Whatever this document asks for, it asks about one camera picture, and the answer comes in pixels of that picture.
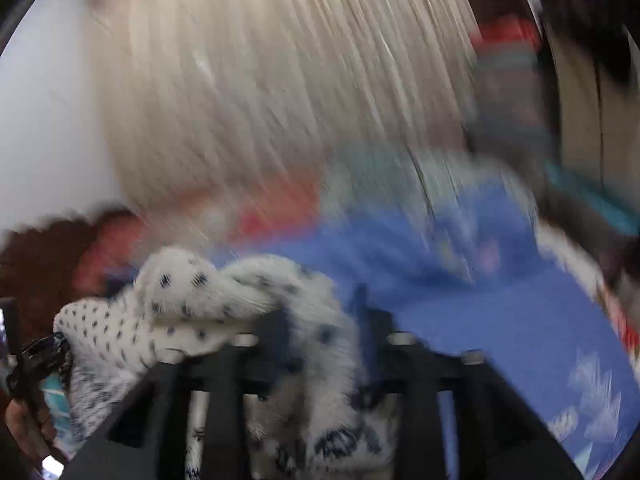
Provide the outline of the person's left hand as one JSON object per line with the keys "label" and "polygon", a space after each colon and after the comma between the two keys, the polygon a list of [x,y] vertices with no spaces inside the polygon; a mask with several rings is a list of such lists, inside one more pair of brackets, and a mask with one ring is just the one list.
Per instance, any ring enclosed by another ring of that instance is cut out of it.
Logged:
{"label": "person's left hand", "polygon": [[6,426],[20,449],[32,460],[39,462],[50,452],[50,444],[56,437],[52,417],[43,405],[34,416],[21,400],[12,399],[6,408]]}

